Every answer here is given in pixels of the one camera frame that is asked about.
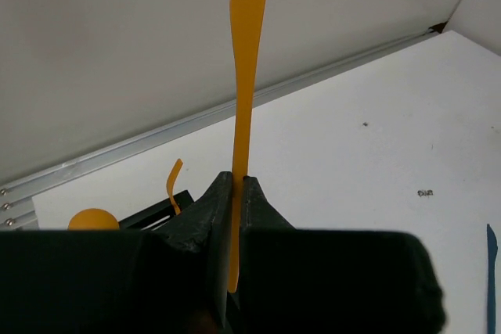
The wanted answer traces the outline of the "yellow plastic knife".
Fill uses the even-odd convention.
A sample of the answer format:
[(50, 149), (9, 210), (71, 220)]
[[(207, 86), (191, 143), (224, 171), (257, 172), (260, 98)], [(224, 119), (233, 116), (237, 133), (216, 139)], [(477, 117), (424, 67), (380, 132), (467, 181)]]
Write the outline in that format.
[(232, 155), (232, 225), (228, 291), (237, 291), (240, 273), (240, 218), (247, 176), (254, 86), (266, 0), (229, 0), (236, 75), (236, 119)]

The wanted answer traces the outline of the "yellow plastic spoon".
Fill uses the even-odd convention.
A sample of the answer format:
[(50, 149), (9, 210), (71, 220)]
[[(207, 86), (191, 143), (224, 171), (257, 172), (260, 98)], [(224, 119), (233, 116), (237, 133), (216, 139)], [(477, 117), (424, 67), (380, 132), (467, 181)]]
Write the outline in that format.
[(68, 224), (69, 230), (118, 230), (114, 215), (99, 208), (89, 208), (75, 214)]

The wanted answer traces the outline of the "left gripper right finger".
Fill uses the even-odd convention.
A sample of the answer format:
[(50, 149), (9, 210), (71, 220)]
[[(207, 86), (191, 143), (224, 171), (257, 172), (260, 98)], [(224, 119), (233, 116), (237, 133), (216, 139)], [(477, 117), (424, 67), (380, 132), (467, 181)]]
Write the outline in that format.
[(240, 311), (248, 333), (439, 333), (443, 292), (405, 232), (296, 229), (243, 182)]

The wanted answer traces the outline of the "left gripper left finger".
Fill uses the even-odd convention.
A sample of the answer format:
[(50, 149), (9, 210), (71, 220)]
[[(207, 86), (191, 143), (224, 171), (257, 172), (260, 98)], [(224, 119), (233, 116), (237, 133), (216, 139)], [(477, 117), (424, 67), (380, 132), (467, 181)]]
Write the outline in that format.
[(1, 234), (4, 333), (192, 333), (225, 324), (232, 175), (154, 231)]

